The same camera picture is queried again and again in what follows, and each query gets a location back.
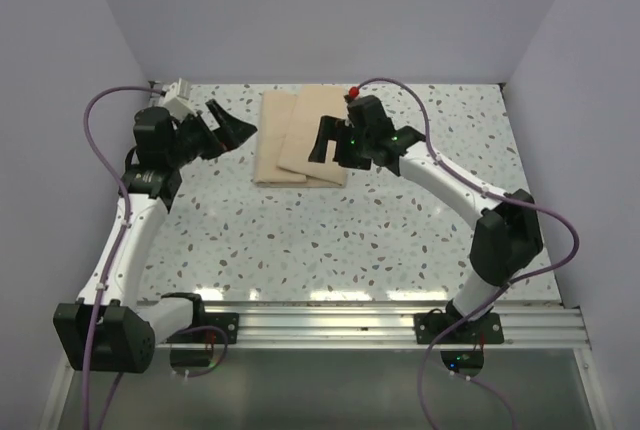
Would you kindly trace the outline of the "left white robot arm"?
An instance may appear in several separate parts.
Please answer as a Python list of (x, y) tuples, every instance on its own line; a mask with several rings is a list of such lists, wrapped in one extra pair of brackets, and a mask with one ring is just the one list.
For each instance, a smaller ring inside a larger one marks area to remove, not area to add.
[(213, 160), (241, 147), (257, 132), (210, 100), (210, 128), (189, 107), (152, 106), (134, 116), (135, 146), (119, 181), (116, 216), (99, 262), (72, 303), (61, 303), (53, 324), (71, 367), (142, 373), (156, 344), (178, 335), (185, 342), (212, 333), (201, 296), (165, 294), (138, 309), (137, 296), (151, 245), (182, 184), (181, 170), (196, 159)]

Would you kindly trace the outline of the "beige cloth wrap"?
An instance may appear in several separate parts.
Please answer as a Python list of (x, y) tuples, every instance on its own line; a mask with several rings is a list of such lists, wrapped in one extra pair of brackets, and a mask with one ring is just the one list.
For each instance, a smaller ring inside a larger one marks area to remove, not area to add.
[(328, 160), (308, 161), (320, 119), (346, 116), (346, 89), (332, 85), (304, 85), (298, 93), (263, 93), (253, 182), (282, 188), (339, 188), (347, 172)]

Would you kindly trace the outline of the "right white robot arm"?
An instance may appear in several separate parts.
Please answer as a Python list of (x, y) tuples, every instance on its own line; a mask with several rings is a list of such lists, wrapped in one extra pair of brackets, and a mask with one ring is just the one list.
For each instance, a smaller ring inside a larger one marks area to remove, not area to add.
[(543, 250), (533, 197), (522, 189), (508, 193), (487, 184), (429, 150), (425, 134), (411, 126), (396, 128), (374, 96), (350, 101), (344, 118), (321, 117), (310, 161), (325, 162), (330, 144), (340, 167), (385, 168), (427, 190), (472, 229), (472, 271), (433, 327), (446, 329), (454, 341), (470, 341), (481, 330), (490, 298)]

